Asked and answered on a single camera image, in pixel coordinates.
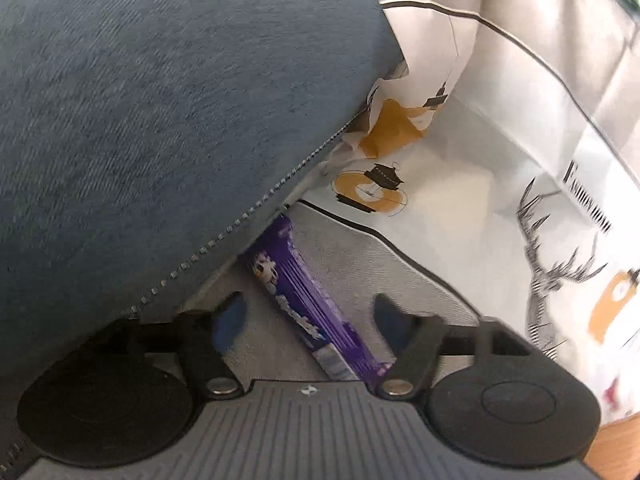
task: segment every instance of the purple wrapper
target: purple wrapper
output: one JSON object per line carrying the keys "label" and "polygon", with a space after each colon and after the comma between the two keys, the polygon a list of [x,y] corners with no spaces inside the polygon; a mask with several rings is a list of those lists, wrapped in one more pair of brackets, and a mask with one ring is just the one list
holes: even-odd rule
{"label": "purple wrapper", "polygon": [[302,341],[333,380],[375,384],[385,367],[369,351],[353,325],[309,272],[293,245],[292,222],[279,216],[244,258],[292,320]]}

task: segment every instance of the denim fabric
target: denim fabric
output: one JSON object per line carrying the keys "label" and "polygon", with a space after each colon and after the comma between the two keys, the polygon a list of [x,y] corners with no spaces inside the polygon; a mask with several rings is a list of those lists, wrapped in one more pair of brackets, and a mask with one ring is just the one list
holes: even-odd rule
{"label": "denim fabric", "polygon": [[0,0],[0,375],[151,297],[400,59],[376,0]]}

